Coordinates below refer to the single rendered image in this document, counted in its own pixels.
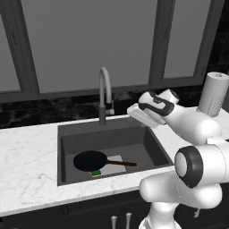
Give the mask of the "white paper towel roll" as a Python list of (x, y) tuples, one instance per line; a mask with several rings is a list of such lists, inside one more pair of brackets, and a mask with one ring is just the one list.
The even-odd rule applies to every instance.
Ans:
[(224, 103), (229, 88), (229, 76), (221, 72), (209, 72), (197, 108), (198, 112), (216, 117)]

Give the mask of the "grey framed window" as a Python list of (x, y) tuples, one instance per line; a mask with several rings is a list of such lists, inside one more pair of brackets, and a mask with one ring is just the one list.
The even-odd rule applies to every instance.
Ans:
[(200, 85), (225, 0), (0, 0), (0, 103)]

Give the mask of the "grey curved tap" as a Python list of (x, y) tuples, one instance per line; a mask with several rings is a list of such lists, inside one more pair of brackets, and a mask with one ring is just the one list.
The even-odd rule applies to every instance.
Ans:
[(104, 125), (106, 123), (106, 116), (114, 114), (115, 109), (114, 100), (112, 99), (110, 77), (106, 67), (102, 67), (99, 71), (99, 123)]

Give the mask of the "dark cupboard door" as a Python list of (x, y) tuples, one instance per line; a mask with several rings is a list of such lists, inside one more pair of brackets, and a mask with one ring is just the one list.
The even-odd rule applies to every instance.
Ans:
[(139, 229), (141, 221), (148, 215), (150, 203), (132, 202), (121, 208), (121, 229), (126, 228), (126, 214), (131, 213), (130, 229)]
[(93, 208), (65, 205), (63, 214), (64, 229), (112, 229), (112, 216), (117, 216), (116, 229), (120, 228), (121, 207), (118, 205)]

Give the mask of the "black frying pan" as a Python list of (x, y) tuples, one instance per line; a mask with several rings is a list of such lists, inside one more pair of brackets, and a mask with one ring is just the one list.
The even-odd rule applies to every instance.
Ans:
[(73, 165), (82, 172), (94, 172), (103, 168), (105, 165), (136, 166), (137, 164), (133, 162), (109, 160), (106, 154), (101, 151), (88, 150), (76, 155), (73, 159)]

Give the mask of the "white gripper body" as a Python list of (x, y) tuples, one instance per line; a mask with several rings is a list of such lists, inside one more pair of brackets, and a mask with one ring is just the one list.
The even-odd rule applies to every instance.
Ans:
[(156, 128), (158, 127), (158, 125), (165, 124), (165, 121), (159, 114), (149, 110), (148, 108), (142, 111), (139, 108), (138, 103), (135, 103), (134, 105), (128, 107), (127, 114), (150, 128)]

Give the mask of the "dark grey sink basin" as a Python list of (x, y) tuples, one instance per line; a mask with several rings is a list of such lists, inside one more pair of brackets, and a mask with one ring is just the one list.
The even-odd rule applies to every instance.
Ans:
[(57, 127), (57, 184), (67, 185), (91, 181), (88, 172), (74, 167), (74, 157), (87, 150), (98, 150), (110, 160), (133, 162), (136, 166), (106, 165), (103, 178), (132, 174), (173, 164), (165, 149), (149, 127), (126, 117), (98, 122), (75, 123)]

